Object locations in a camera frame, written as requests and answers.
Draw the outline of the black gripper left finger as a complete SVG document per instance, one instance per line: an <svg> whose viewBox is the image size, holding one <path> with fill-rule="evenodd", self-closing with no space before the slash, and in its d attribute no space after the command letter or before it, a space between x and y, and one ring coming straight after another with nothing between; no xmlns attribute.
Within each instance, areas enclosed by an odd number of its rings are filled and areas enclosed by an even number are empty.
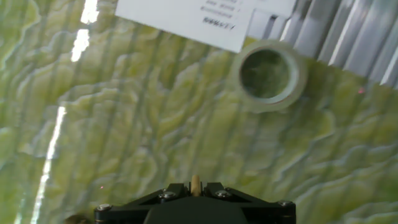
<svg viewBox="0 0 398 224"><path fill-rule="evenodd" d="M156 190L122 205L101 204L94 209L94 223L141 224L145 222L152 208L189 195L190 191L185 184L169 184L165 189Z"/></svg>

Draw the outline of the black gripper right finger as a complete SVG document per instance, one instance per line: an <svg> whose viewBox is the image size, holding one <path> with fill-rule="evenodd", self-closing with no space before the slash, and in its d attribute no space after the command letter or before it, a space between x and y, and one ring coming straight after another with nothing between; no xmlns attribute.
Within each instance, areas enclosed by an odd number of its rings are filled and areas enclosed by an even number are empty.
<svg viewBox="0 0 398 224"><path fill-rule="evenodd" d="M290 200L267 202L240 190L225 187L221 182L209 182L203 195L220 202L231 212L236 223L295 224L295 203Z"/></svg>

